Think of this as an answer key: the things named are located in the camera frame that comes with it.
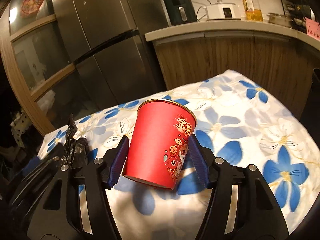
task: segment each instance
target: refrigerator door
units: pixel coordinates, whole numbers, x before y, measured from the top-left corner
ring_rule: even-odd
[[[136,29],[127,0],[73,0],[91,49]]]
[[[71,61],[91,48],[85,37],[73,0],[52,0],[63,43]]]
[[[128,0],[140,34],[168,27],[161,0]]]
[[[108,47],[95,58],[119,104],[155,93],[154,80],[135,36]]]
[[[76,68],[90,98],[97,104],[99,110],[118,104],[94,56],[77,64]]]

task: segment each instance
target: kitchen counter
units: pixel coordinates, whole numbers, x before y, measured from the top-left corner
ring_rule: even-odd
[[[167,89],[235,70],[283,103],[296,118],[306,104],[320,42],[280,25],[215,20],[145,34],[152,41]]]
[[[182,24],[146,33],[145,37],[147,41],[156,41],[189,33],[227,30],[257,31],[288,36],[303,41],[317,50],[320,50],[320,41],[306,35],[305,33],[276,24],[243,20],[213,20],[207,22]]]

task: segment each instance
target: stainless steel refrigerator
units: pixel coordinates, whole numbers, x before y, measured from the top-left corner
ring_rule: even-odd
[[[144,34],[168,26],[160,0],[52,0],[81,81],[100,109],[166,90]]]

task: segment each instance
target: countertop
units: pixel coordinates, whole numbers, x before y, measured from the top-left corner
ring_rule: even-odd
[[[305,33],[276,24],[243,20],[212,20],[207,22],[182,24],[146,33],[145,37],[147,41],[156,41],[188,33],[226,30],[260,31],[284,35],[301,40],[317,50],[320,50],[320,42]]]

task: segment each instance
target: white appliance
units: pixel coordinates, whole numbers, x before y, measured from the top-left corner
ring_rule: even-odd
[[[235,3],[224,3],[222,0],[206,6],[205,12],[208,20],[241,19],[238,6]]]

